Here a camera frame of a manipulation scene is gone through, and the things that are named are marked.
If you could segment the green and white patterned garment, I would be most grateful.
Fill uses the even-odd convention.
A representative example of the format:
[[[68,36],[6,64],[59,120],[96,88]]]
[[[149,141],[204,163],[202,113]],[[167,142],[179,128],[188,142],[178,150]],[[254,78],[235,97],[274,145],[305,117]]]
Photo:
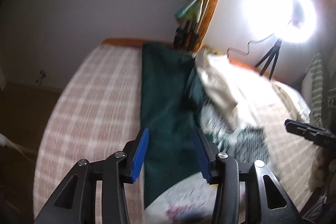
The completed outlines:
[[[157,43],[142,48],[141,125],[149,130],[146,223],[211,222],[217,188],[200,172],[194,129],[238,161],[270,159],[264,130],[230,129],[205,93],[194,59]]]

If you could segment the cream folded clothes pile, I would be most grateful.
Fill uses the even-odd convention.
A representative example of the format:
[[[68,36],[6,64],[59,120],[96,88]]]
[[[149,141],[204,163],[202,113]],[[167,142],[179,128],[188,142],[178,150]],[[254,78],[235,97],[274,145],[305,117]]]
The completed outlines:
[[[272,81],[271,84],[288,110],[290,118],[297,122],[309,123],[311,111],[302,95],[294,88],[281,82]]]

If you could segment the green striped pillow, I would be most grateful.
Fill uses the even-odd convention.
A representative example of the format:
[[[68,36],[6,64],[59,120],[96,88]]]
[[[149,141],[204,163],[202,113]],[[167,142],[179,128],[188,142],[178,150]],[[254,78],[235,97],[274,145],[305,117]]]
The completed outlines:
[[[310,122],[322,126],[325,120],[325,91],[327,86],[327,71],[322,55],[317,52],[306,70],[301,83],[301,95],[310,108]]]

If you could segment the pink plaid bed blanket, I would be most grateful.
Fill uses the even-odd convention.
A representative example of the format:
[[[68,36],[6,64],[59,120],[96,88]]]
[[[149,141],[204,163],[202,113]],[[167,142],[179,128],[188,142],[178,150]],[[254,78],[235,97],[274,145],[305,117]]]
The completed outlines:
[[[225,56],[209,56],[239,102],[251,105],[240,115],[245,126],[265,130],[271,170],[298,209],[311,197],[310,175],[316,146],[285,131],[289,112],[271,82]],[[33,208],[38,215],[66,173],[81,158],[101,160],[138,133],[142,84],[139,48],[100,46],[82,63],[60,96],[39,147]],[[142,177],[126,188],[131,223],[146,223]]]

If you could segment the small black light tripod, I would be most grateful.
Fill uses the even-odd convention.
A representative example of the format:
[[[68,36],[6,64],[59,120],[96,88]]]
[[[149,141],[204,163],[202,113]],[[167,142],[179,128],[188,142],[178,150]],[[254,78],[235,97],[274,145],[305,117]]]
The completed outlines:
[[[282,40],[277,39],[273,47],[257,62],[257,64],[255,65],[255,68],[258,68],[265,61],[265,64],[259,73],[260,76],[263,76],[265,74],[266,70],[272,63],[272,67],[271,67],[271,70],[268,76],[269,80],[272,79],[274,70],[277,64],[277,60],[279,57],[281,45],[282,45]]]

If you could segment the orange bed sheet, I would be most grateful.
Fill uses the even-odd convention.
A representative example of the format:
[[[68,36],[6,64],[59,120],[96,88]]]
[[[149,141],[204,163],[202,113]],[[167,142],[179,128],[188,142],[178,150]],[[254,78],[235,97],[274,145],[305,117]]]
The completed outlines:
[[[171,42],[149,39],[107,38],[103,44],[138,47],[142,52],[142,81],[150,83],[185,83],[195,74],[194,58],[186,52],[174,52]]]

